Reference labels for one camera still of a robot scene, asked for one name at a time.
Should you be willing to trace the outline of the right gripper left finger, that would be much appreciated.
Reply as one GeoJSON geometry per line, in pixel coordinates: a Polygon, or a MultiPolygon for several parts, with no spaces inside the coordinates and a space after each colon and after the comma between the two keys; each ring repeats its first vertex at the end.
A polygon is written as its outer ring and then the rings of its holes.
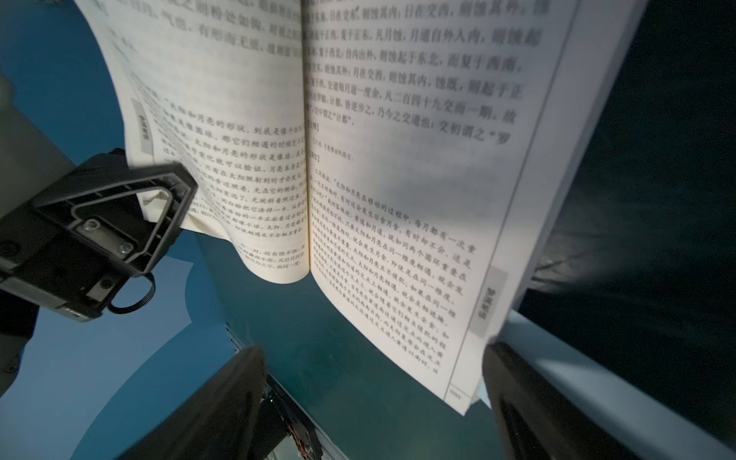
{"type": "Polygon", "coordinates": [[[121,459],[245,459],[266,384],[262,347],[237,352],[121,459]]]}

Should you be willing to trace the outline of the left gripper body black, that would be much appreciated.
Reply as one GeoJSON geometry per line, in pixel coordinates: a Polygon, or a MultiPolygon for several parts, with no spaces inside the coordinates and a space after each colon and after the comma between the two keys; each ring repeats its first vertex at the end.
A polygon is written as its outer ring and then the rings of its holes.
{"type": "Polygon", "coordinates": [[[114,299],[144,275],[140,170],[125,153],[98,154],[1,220],[1,389],[15,382],[40,310],[88,322],[132,314],[114,299]]]}

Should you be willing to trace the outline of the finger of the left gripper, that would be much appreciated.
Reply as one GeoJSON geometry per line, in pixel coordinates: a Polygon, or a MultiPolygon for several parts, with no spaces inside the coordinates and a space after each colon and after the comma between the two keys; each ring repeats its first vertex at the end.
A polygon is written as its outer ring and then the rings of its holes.
{"type": "Polygon", "coordinates": [[[150,273],[181,232],[197,182],[176,163],[88,160],[32,199],[36,211],[129,276],[150,273]]]}

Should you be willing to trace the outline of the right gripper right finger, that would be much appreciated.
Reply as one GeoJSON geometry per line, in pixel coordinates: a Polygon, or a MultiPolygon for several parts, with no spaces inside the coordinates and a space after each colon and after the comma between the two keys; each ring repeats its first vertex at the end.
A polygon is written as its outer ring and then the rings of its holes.
{"type": "Polygon", "coordinates": [[[484,383],[507,459],[636,459],[509,345],[486,347],[484,383]]]}

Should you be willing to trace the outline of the dark blue book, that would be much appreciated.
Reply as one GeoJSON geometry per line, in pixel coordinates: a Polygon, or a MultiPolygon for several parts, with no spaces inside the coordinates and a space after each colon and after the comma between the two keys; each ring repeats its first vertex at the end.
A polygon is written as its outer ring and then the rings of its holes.
{"type": "Polygon", "coordinates": [[[187,230],[312,277],[458,413],[521,301],[642,1],[82,1],[132,167],[187,230]]]}

